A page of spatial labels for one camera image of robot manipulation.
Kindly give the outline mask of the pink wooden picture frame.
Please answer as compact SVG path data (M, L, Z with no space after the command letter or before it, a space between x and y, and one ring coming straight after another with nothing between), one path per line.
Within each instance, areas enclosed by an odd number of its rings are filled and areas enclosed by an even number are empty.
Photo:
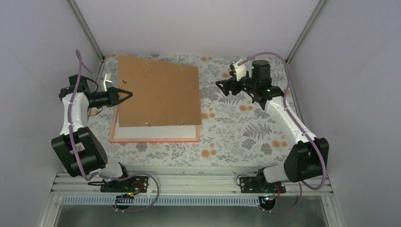
M200 140L200 127L198 129L196 138L189 139L113 139L113 133L115 126L120 126L119 124L119 109L116 108L114 112L114 119L110 130L109 142L110 143L179 143L179 142L199 142Z

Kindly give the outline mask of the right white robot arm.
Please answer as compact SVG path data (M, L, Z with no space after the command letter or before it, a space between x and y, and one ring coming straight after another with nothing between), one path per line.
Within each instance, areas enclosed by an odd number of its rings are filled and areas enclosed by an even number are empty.
M257 173L256 186L261 192L268 192L275 183L290 181L304 182L313 177L322 177L325 183L329 143L325 138L316 137L288 106L283 90L273 85L270 77L270 63L254 60L251 71L237 61L230 65L231 78L215 84L224 95L245 92L278 123L279 129L293 143L284 162L264 167Z

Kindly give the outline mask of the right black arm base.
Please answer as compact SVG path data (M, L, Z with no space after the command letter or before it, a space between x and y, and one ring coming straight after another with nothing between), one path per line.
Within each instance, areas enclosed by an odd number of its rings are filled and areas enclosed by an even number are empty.
M238 175L235 183L242 194L262 194L258 196L258 206L262 211L272 211L277 198L287 192L283 182L268 183L256 176Z

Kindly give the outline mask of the brown cardboard backing board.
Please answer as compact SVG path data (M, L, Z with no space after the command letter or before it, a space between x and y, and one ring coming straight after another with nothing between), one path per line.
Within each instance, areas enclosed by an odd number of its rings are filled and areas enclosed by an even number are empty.
M197 67L119 55L118 79L133 93L118 105L121 127L201 124Z

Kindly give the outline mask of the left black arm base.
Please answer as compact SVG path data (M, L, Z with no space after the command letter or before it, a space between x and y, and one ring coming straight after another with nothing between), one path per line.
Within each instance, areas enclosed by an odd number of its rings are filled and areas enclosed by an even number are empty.
M100 184L100 192L118 193L115 200L124 198L118 203L129 203L133 201L136 195L146 193L148 188L148 176L135 176L125 181L102 181Z

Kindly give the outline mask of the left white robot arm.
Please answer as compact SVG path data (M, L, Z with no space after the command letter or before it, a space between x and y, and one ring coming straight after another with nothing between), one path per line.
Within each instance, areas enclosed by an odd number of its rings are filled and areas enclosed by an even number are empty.
M61 89L63 127L60 135L51 140L51 146L70 176L89 181L98 175L124 192L131 187L132 179L123 164L108 159L106 150L88 126L88 111L117 106L133 93L115 87L92 92L88 81L87 77L73 75L69 77L70 85Z

